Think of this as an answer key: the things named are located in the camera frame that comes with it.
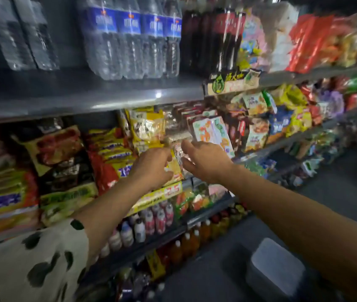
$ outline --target blue bottle label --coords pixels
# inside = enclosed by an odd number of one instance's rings
[[[123,34],[141,34],[141,14],[136,12],[117,13],[117,26],[120,33]]]
[[[86,10],[86,19],[91,29],[116,33],[116,11],[109,8],[91,7]]]
[[[142,15],[143,34],[163,37],[164,17],[152,14]]]
[[[164,36],[181,38],[181,18],[166,17]]]

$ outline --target polka dot sleeve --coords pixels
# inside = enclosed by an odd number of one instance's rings
[[[76,219],[0,243],[0,302],[70,301],[85,275],[88,249]]]

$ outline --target hand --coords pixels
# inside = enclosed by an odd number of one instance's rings
[[[168,148],[150,148],[134,162],[128,178],[143,187],[145,193],[160,188],[173,177],[173,172],[166,172],[167,162],[172,160]]]
[[[184,140],[181,148],[191,159],[183,158],[183,167],[209,184],[222,184],[222,177],[227,176],[234,165],[223,148],[213,143]]]

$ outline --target aisle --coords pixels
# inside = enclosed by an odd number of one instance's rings
[[[299,192],[357,221],[357,147],[350,149]],[[283,242],[252,216],[211,245],[166,282],[163,301],[261,301],[244,286],[246,256],[265,237]]]

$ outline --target water bottle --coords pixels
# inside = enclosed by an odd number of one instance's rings
[[[166,16],[164,36],[166,38],[166,76],[176,77],[180,71],[181,10],[177,0],[164,1]]]
[[[39,69],[46,71],[60,69],[40,1],[14,0],[14,2]]]
[[[127,79],[142,79],[143,45],[141,14],[137,0],[116,0],[117,27],[122,56],[122,75]]]
[[[115,8],[113,0],[78,0],[87,63],[106,81],[122,78]]]
[[[0,0],[0,46],[12,70],[36,69],[10,0]]]
[[[149,78],[163,75],[164,17],[160,0],[138,0],[142,15],[143,71]]]

